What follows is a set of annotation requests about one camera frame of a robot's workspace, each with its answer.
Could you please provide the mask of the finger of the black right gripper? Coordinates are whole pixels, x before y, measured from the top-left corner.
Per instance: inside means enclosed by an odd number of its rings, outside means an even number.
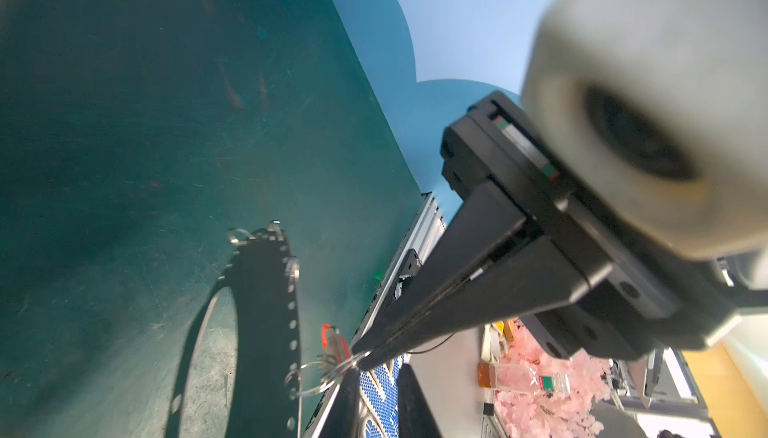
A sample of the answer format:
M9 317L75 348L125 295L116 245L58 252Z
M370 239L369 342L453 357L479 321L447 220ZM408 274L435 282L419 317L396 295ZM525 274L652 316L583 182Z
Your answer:
M478 185L438 240L413 284L378 317L353 351L399 354L454 330L456 327L448 323L438 306L456 295L457 289L524 222L525 215L496 183Z
M356 344L361 370L443 335L572 304L590 290L588 281L544 236L450 292L430 288L426 272L423 268L412 288Z

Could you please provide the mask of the small silver keyring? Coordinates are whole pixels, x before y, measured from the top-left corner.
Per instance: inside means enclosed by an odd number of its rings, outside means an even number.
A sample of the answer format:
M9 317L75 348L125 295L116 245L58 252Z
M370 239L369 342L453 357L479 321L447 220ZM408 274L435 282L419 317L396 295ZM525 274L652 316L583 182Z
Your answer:
M243 228L232 228L227 232L227 239L235 246L242 246L253 238L254 236Z

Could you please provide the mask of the grey perforated metal ring plate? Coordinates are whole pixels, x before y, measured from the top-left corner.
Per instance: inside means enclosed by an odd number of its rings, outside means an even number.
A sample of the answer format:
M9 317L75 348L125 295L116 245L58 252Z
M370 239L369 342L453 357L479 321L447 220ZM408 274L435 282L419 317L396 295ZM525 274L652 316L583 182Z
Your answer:
M183 407L192 392L190 371L199 355L203 330L225 289L233 295L238 328L233 400L225 436L301 434L301 400L291 400L284 384L289 366L301 363L299 261L292 255L279 221L250 233L254 238L246 244L233 244L229 262L190 325L171 394L167 437L182 434Z

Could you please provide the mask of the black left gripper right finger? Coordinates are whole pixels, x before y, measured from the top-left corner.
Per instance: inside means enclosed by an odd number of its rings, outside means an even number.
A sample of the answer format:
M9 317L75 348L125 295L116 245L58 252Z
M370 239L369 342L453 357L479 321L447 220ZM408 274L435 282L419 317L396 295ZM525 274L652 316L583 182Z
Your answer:
M397 379L400 438L441 438L442 434L419 385L413 367L402 365Z

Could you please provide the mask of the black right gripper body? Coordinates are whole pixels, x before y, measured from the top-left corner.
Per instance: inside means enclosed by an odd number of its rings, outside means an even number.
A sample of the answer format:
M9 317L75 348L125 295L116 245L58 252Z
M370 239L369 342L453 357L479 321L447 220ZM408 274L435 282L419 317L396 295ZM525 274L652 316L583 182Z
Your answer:
M703 350L738 324L734 292L714 263L675 258L622 226L551 164L523 131L523 118L495 92L444 131L443 173L463 203L492 181L525 215L514 236L465 282L549 238L590 286L572 304L520 316L555 357L583 350L636 360L661 347Z

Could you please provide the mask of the red key tag with keyring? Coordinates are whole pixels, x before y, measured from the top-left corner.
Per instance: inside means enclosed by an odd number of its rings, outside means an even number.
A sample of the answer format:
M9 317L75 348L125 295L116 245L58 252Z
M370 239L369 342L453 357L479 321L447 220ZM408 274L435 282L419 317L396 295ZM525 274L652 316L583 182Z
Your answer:
M339 384L348 372L358 369L362 359L371 354L370 351L353 353L340 329L330 324L321 328L321 344L322 353L315 359L289 366L284 384L291 400L325 393ZM318 378L316 384L303 383L303 375L307 370Z

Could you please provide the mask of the left blue dotted work glove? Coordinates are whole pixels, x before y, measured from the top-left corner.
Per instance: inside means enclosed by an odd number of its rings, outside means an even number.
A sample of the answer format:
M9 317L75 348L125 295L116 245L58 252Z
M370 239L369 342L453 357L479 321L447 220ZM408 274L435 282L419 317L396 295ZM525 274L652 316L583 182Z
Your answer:
M361 437L399 436L398 377L409 362L408 353L360 375Z

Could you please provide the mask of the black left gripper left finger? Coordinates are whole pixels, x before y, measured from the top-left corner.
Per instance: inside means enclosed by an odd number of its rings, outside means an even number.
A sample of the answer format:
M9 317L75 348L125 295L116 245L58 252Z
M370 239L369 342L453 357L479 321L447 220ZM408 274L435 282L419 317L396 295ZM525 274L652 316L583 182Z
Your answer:
M354 368L344 375L319 437L358 438L362 423L359 407L360 370Z

